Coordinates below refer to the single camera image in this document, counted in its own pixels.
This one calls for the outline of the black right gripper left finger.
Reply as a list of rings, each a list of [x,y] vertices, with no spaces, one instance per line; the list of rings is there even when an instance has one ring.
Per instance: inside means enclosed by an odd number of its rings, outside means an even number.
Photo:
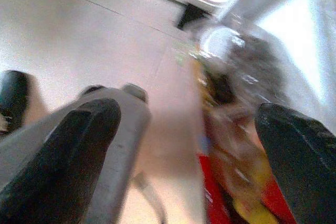
[[[81,223],[120,120],[114,99],[71,110],[1,190],[1,223]]]

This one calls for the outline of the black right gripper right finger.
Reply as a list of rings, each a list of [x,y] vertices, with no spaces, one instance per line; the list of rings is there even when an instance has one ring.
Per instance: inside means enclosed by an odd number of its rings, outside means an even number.
[[[255,116],[258,137],[297,223],[335,223],[335,136],[318,120],[274,103]]]

